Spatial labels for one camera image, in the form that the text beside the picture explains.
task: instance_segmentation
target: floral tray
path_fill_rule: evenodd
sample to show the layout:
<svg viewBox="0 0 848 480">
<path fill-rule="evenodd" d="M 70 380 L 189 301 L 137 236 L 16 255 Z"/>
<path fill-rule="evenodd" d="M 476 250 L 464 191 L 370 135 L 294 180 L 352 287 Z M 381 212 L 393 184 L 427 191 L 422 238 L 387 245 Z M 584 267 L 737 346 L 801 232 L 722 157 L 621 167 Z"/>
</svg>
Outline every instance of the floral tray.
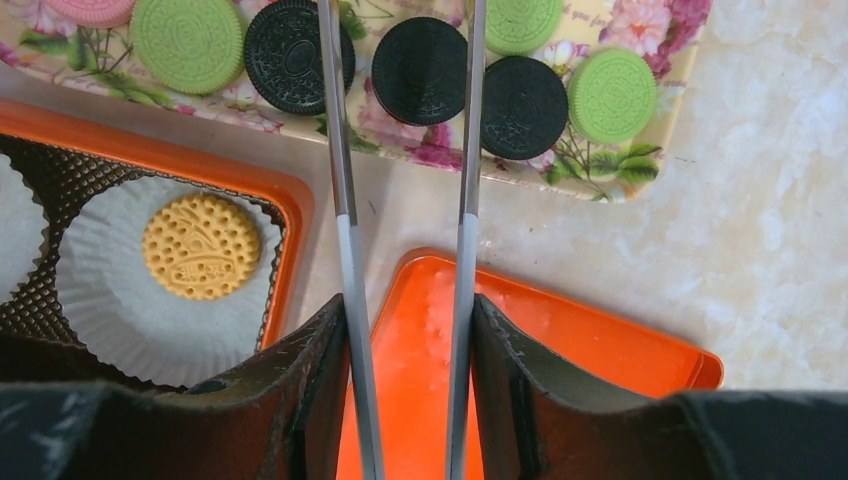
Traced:
<svg viewBox="0 0 848 480">
<path fill-rule="evenodd" d="M 174 92 L 159 84 L 133 55 L 127 26 L 78 27 L 46 0 L 2 0 L 0 60 L 57 85 L 118 97 L 185 115 L 269 133 L 325 141 L 323 116 L 296 117 L 265 102 L 244 74 L 229 88 L 207 96 Z M 271 0 L 234 0 L 247 19 Z M 411 127 L 386 114 L 374 96 L 370 62 L 380 38 L 414 16 L 440 18 L 466 31 L 466 0 L 341 1 L 342 21 L 355 40 L 356 79 L 347 96 L 352 147 L 386 158 L 458 171 L 462 162 L 462 115 L 432 127 Z M 548 152 L 526 162 L 485 156 L 489 178 L 579 198 L 624 202 L 657 176 L 712 0 L 564 0 L 551 41 L 532 56 L 550 65 L 563 82 L 574 67 L 604 47 L 642 55 L 654 71 L 659 101 L 654 118 L 632 142 L 592 145 L 571 128 Z M 498 56 L 488 53 L 489 63 Z"/>
</svg>

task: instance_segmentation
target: pink cookie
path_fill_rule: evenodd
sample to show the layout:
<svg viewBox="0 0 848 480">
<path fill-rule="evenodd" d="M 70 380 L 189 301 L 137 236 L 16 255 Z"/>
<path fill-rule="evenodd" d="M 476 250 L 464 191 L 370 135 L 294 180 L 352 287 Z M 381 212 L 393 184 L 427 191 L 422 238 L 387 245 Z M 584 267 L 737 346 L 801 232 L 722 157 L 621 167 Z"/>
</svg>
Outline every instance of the pink cookie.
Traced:
<svg viewBox="0 0 848 480">
<path fill-rule="evenodd" d="M 130 21 L 135 0 L 47 0 L 47 4 L 83 27 L 110 28 Z"/>
</svg>

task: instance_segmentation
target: silver metal bar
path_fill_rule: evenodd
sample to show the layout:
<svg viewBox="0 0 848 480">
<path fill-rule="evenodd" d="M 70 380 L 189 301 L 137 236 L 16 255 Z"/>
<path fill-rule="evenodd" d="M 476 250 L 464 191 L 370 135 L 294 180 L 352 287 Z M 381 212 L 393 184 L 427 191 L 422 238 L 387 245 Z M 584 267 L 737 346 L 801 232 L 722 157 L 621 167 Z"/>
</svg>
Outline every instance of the silver metal bar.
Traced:
<svg viewBox="0 0 848 480">
<path fill-rule="evenodd" d="M 456 286 L 454 290 L 451 387 L 448 404 L 445 478 L 465 478 L 465 438 L 471 373 L 471 309 L 477 272 L 480 190 L 480 117 L 486 73 L 486 0 L 468 2 L 468 79 L 465 89 L 465 140 L 459 197 Z"/>
<path fill-rule="evenodd" d="M 345 316 L 350 336 L 350 364 L 363 478 L 383 480 L 386 473 L 377 412 L 374 359 L 371 355 L 371 329 L 365 302 L 362 237 L 356 218 L 356 197 L 350 163 L 338 0 L 319 0 L 318 18 L 321 26 L 330 171 L 333 177 L 333 201 L 339 232 Z"/>
</svg>

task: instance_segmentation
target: green cookie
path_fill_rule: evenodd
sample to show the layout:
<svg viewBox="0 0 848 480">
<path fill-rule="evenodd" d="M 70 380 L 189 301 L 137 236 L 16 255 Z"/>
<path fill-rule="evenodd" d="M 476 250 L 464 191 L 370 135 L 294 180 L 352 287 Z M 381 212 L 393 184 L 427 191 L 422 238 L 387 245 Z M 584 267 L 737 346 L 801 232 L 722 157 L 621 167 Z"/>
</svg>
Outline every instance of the green cookie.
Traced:
<svg viewBox="0 0 848 480">
<path fill-rule="evenodd" d="M 635 137 L 651 120 L 657 84 L 642 57 L 612 49 L 577 67 L 568 97 L 574 128 L 591 142 L 615 144 Z"/>
<path fill-rule="evenodd" d="M 489 0 L 486 46 L 500 55 L 522 55 L 548 41 L 559 25 L 562 0 Z"/>
<path fill-rule="evenodd" d="M 211 93 L 244 69 L 244 22 L 232 0 L 138 0 L 130 31 L 144 66 L 177 91 Z"/>
</svg>

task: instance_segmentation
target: black cookie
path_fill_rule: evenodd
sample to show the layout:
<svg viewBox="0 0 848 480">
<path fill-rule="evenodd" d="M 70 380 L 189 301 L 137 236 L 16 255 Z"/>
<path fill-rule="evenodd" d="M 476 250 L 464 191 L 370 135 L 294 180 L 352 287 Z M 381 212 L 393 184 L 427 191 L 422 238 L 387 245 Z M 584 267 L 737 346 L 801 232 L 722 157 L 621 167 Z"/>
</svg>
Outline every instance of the black cookie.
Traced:
<svg viewBox="0 0 848 480">
<path fill-rule="evenodd" d="M 507 160 L 529 160 L 565 130 L 568 97 L 557 74 L 527 57 L 506 57 L 486 69 L 480 142 Z"/>
<path fill-rule="evenodd" d="M 356 54 L 341 28 L 345 91 L 353 84 Z M 298 115 L 324 113 L 324 72 L 317 4 L 280 0 L 250 22 L 244 39 L 244 66 L 262 98 Z"/>
<path fill-rule="evenodd" d="M 416 126 L 442 123 L 465 106 L 468 42 L 449 24 L 429 17 L 405 20 L 380 41 L 371 67 L 380 105 Z"/>
</svg>

